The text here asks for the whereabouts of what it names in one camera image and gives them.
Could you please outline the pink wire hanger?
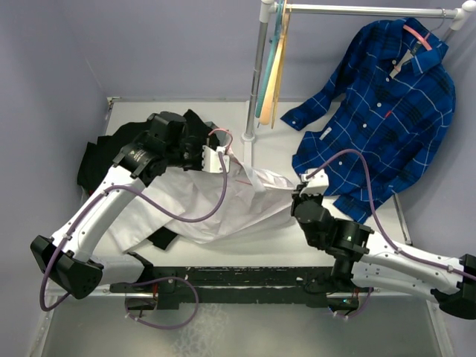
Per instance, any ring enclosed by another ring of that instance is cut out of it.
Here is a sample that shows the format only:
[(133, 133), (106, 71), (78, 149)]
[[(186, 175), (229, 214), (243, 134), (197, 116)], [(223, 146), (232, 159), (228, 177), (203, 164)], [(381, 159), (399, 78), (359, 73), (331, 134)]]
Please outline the pink wire hanger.
[(222, 128), (212, 129), (202, 147), (202, 170), (206, 173), (231, 173), (238, 182), (252, 184), (253, 171), (233, 153), (233, 135)]

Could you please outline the white shirt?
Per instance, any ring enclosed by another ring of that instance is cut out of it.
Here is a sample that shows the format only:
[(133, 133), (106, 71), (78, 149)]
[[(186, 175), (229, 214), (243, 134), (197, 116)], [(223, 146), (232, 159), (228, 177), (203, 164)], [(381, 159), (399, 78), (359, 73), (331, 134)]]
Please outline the white shirt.
[(126, 253), (142, 242), (151, 242), (164, 250), (176, 237), (205, 244), (240, 231), (255, 232), (287, 223), (291, 219), (294, 184), (270, 170), (250, 168), (252, 184), (238, 182), (231, 173), (223, 177), (170, 168), (144, 189), (144, 195), (171, 213), (202, 221), (186, 223), (171, 219), (136, 197), (106, 235)]

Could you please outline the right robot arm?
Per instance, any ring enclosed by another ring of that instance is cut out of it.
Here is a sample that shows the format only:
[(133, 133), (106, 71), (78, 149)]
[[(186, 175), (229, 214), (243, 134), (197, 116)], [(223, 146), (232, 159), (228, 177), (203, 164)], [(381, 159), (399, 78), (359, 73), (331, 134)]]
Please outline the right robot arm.
[(339, 291), (382, 288), (433, 303), (457, 318), (475, 319), (475, 257), (432, 254), (386, 240), (378, 231), (333, 217), (319, 193), (292, 193), (291, 215), (309, 246), (334, 257), (330, 280)]

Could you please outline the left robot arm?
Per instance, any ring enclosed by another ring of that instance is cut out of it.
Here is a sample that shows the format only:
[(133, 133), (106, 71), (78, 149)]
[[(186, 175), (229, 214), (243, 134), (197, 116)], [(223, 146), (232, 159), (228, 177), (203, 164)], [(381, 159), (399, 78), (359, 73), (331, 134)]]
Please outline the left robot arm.
[(43, 273), (40, 305), (45, 302), (49, 280), (76, 299), (90, 295), (103, 284), (128, 283), (144, 292), (153, 282), (153, 266), (137, 254), (95, 258), (97, 244), (123, 209), (135, 198), (143, 199), (167, 217), (196, 223), (163, 208), (146, 197), (144, 189), (169, 167), (226, 176), (229, 171), (227, 148), (213, 130), (198, 117), (172, 112), (153, 113), (147, 129), (124, 145), (86, 203), (50, 237), (37, 236), (30, 245)]

